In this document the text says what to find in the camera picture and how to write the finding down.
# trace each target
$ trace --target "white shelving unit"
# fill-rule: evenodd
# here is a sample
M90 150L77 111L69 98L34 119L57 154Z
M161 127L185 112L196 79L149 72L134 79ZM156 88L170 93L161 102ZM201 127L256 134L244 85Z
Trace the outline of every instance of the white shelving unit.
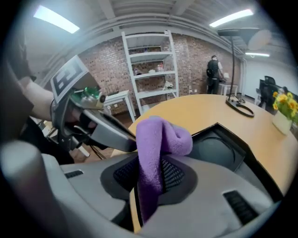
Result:
M178 82L178 70L177 70L177 60L174 50L174 42L172 34L170 31L165 31L164 33L149 33L149 34L135 34L135 35L125 35L125 32L122 32L122 40L124 44L124 51L126 54L127 64L129 66L129 74L131 82L135 91L135 97L138 104L140 114L142 115L146 110L152 108L158 103L153 103L149 105L141 106L140 99L172 93L174 97L179 97L179 82ZM140 49L140 48L151 48L151 47L160 47L162 46L165 40L169 40L170 49L169 52L145 52L145 53L136 53L129 54L129 50ZM171 56L173 59L174 71L164 71L164 72L154 72L154 73L145 73L135 76L133 72L133 64L139 64L144 62L154 62L154 61L164 61L168 56ZM175 89L156 89L152 91L143 91L139 92L136 87L136 80L142 80L149 77L156 77L161 75L174 74L175 75Z

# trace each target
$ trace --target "wooden floor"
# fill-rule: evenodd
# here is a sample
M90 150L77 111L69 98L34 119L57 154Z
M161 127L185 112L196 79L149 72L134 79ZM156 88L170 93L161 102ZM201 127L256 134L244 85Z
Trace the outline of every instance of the wooden floor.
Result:
M120 115L116 115L115 116L119 121L121 121L121 123L123 123L127 128L130 127L130 125L132 124L132 120L130 118L129 112L125 112L123 114ZM75 149L73 151L70 152L71 156L74 158L74 162L75 163L88 163L88 162L93 162L93 161L97 161L97 160L101 160L91 149L90 146L87 145L83 145L84 148L90 153L89 157L86 157L82 154L81 151L79 151L78 149ZM107 159L111 157L111 154L113 152L114 149L112 148L107 148L105 150L100 150L98 148L98 150L100 151L101 154L103 154Z

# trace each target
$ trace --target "white ceiling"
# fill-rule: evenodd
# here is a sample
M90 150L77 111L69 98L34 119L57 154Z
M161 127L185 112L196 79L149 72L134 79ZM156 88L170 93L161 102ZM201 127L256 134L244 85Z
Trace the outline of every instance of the white ceiling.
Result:
M25 23L27 56L33 72L50 70L60 61L104 40L126 33L171 29L208 40L230 50L230 41L219 37L209 27L226 15L250 8L255 14L218 28L261 27L273 33L269 45L261 49L271 59L291 57L289 47L274 22L255 0L42 0L39 3L76 24L80 30L70 34L27 14ZM242 55L246 45L235 39L236 53Z

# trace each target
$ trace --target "white wall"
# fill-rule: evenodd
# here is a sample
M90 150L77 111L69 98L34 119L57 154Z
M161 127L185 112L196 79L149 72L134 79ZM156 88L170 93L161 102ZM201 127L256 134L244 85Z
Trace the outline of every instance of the white wall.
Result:
M278 86L286 86L289 91L298 95L298 70L296 68L257 59L247 61L244 93L255 98L256 88L259 88L260 79L264 79L265 75L273 77Z

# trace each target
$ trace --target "curved desk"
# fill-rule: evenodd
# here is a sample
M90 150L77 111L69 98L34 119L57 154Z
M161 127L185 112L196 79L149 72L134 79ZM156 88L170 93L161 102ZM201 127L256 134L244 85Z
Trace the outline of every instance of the curved desk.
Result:
M135 134L137 123L153 115L191 134L218 122L249 145L285 195L297 169L298 141L291 132L287 136L280 133L272 124L273 116L264 109L247 102L255 113L254 118L248 118L226 105L225 99L221 95L197 94L164 101L145 112L129 129ZM121 153L114 150L112 156Z

